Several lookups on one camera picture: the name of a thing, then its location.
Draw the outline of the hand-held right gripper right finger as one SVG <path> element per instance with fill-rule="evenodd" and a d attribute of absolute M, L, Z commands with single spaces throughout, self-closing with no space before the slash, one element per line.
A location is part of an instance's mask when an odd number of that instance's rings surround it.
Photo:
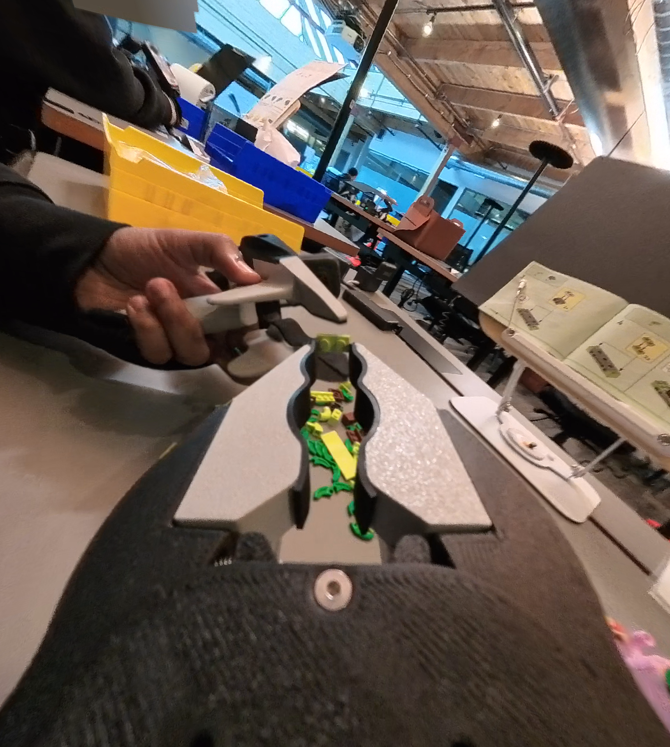
<path fill-rule="evenodd" d="M 364 344 L 350 348 L 357 458 L 353 521 L 380 556 L 406 537 L 495 539 L 496 528 L 430 397 Z"/>

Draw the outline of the pink brick pot figure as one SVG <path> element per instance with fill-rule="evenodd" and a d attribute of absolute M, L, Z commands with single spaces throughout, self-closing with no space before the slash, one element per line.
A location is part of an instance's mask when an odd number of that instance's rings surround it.
<path fill-rule="evenodd" d="M 670 734 L 670 688 L 667 682 L 670 658 L 659 652 L 655 638 L 646 630 L 629 628 L 609 616 L 605 621 L 640 693 Z"/>

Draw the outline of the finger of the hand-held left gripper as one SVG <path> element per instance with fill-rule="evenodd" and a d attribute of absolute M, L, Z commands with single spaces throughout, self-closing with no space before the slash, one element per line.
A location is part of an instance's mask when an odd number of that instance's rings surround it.
<path fill-rule="evenodd" d="M 305 262 L 300 256 L 291 256 L 280 260 L 281 268 L 292 281 L 292 289 L 285 298 L 290 305 L 302 306 L 311 315 L 333 323 L 345 323 L 348 313 L 339 299 L 340 283 L 339 271 L 331 261 L 326 269 L 332 269 L 336 280 L 335 290 L 314 272 L 311 263 Z"/>
<path fill-rule="evenodd" d="M 293 345 L 284 339 L 243 338 L 241 353 L 227 363 L 227 374 L 242 384 L 254 383 L 274 370 L 298 375 L 306 354 L 311 350 L 312 338 Z"/>

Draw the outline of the brown bag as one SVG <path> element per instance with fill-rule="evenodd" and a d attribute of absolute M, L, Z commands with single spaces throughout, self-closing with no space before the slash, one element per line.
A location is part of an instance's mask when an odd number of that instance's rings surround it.
<path fill-rule="evenodd" d="M 458 219 L 445 219 L 434 209 L 434 200 L 420 196 L 408 208 L 393 235 L 421 253 L 445 261 L 465 234 Z"/>

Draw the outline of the white paper roll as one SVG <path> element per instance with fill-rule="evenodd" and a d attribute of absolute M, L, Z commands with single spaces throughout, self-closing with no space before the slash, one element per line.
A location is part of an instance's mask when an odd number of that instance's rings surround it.
<path fill-rule="evenodd" d="M 203 108 L 215 99 L 215 86 L 196 72 L 178 63 L 172 63 L 170 70 L 178 85 L 180 98 L 185 102 Z"/>

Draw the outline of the blue plastic bin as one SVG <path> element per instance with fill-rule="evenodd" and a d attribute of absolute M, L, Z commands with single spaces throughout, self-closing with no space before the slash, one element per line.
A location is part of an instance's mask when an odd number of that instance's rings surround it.
<path fill-rule="evenodd" d="M 313 223 L 325 209 L 332 192 L 311 176 L 258 149 L 222 123 L 216 123 L 206 141 L 211 164 L 263 191 L 265 205 Z"/>
<path fill-rule="evenodd" d="M 205 143 L 208 137 L 211 119 L 211 112 L 209 111 L 208 106 L 198 106 L 181 97 L 177 98 L 177 104 L 181 111 L 181 117 L 178 120 L 178 123 L 174 126 L 174 129 L 181 131 L 201 143 Z"/>

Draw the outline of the black flat bar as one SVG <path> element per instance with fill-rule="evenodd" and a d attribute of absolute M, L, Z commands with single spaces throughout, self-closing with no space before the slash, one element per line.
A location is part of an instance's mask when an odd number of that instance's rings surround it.
<path fill-rule="evenodd" d="M 413 328 L 393 311 L 378 305 L 368 294 L 346 287 L 341 293 L 341 299 L 379 331 L 391 333 L 403 341 L 419 359 L 442 377 L 463 376 L 471 372 L 459 359 L 449 352 L 439 351 L 417 328 Z"/>

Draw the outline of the black pole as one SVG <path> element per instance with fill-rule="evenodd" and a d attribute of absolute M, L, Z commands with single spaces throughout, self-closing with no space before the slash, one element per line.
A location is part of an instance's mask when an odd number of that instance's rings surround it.
<path fill-rule="evenodd" d="M 313 178 L 317 182 L 323 183 L 327 168 L 340 151 L 341 146 L 348 135 L 348 131 L 354 120 L 353 107 L 355 106 L 355 102 L 363 83 L 367 78 L 368 72 L 371 69 L 371 65 L 374 62 L 380 44 L 385 37 L 388 26 L 392 22 L 398 4 L 399 1 L 385 1 L 379 15 L 377 16 L 368 43 L 359 60 L 357 71 L 350 83 L 348 92 L 336 117 L 336 121 L 332 126 L 330 137 L 326 142 L 317 168 L 314 172 Z"/>

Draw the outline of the person's left hand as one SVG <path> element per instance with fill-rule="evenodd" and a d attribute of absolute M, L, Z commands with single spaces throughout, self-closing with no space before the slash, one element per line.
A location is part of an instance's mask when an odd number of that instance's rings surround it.
<path fill-rule="evenodd" d="M 75 298 L 82 312 L 116 312 L 127 319 L 145 363 L 211 365 L 226 358 L 226 342 L 205 336 L 183 302 L 220 291 L 207 269 L 235 285 L 260 282 L 225 235 L 124 227 L 78 280 Z"/>

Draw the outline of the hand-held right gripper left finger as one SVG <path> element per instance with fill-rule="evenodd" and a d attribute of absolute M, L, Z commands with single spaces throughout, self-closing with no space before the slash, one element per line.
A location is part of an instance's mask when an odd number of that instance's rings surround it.
<path fill-rule="evenodd" d="M 296 350 L 229 404 L 176 509 L 184 528 L 262 534 L 276 556 L 309 513 L 310 469 L 301 429 L 313 354 Z"/>

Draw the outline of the white lamp stand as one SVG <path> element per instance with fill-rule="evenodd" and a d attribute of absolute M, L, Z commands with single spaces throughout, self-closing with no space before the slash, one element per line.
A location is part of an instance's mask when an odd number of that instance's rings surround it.
<path fill-rule="evenodd" d="M 478 308 L 532 262 L 581 279 L 670 319 L 670 171 L 616 158 L 595 158 L 565 183 L 497 248 L 454 285 Z M 478 311 L 483 332 L 516 361 L 498 404 L 486 397 L 455 399 L 452 407 L 563 516 L 586 521 L 600 503 L 584 475 L 622 445 L 646 453 L 670 472 L 670 456 L 620 435 L 588 414 L 563 387 L 551 383 L 504 348 L 503 326 Z M 511 398 L 525 369 L 539 374 L 585 415 L 615 434 L 589 465 L 568 465 L 520 417 Z"/>

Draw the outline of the clear plastic bag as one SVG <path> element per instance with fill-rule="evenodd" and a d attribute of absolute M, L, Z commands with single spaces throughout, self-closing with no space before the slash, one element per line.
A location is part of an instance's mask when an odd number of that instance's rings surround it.
<path fill-rule="evenodd" d="M 116 144 L 113 153 L 124 162 L 136 165 L 153 163 L 154 165 L 160 166 L 173 173 L 186 176 L 193 181 L 204 184 L 216 191 L 229 194 L 225 183 L 219 179 L 215 173 L 213 173 L 208 164 L 201 163 L 199 167 L 194 170 L 183 166 L 172 166 L 144 149 L 125 144 Z"/>

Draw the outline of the black round-top stand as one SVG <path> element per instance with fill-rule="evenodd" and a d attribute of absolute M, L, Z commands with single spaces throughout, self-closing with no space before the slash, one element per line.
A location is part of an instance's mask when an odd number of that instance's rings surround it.
<path fill-rule="evenodd" d="M 569 154 L 560 146 L 544 140 L 533 140 L 528 146 L 528 151 L 530 155 L 539 162 L 538 167 L 533 173 L 532 177 L 527 181 L 525 187 L 521 190 L 515 202 L 509 207 L 507 213 L 500 220 L 498 226 L 488 238 L 486 244 L 478 253 L 478 256 L 475 259 L 475 264 L 477 264 L 488 254 L 496 239 L 499 237 L 503 229 L 507 226 L 509 220 L 517 212 L 517 209 L 524 201 L 533 186 L 536 184 L 539 177 L 542 176 L 545 169 L 547 167 L 554 167 L 555 169 L 566 171 L 569 170 L 573 165 L 573 156 L 571 154 Z"/>

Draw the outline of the white printed paper sheet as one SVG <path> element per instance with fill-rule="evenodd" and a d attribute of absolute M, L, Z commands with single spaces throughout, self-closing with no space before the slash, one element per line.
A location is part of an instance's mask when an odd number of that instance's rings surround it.
<path fill-rule="evenodd" d="M 274 85 L 242 120 L 255 128 L 279 128 L 301 107 L 301 98 L 310 90 L 340 80 L 344 63 L 311 61 L 293 70 Z"/>

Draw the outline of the pile of mixed toy bricks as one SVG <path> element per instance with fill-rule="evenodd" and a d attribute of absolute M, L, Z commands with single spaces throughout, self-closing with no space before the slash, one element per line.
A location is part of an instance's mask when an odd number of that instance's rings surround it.
<path fill-rule="evenodd" d="M 311 500 L 317 503 L 336 496 L 346 498 L 350 533 L 360 542 L 371 542 L 375 531 L 362 530 L 355 518 L 357 466 L 367 434 L 355 405 L 356 390 L 348 379 L 312 390 L 310 413 L 301 435 L 315 476 Z"/>

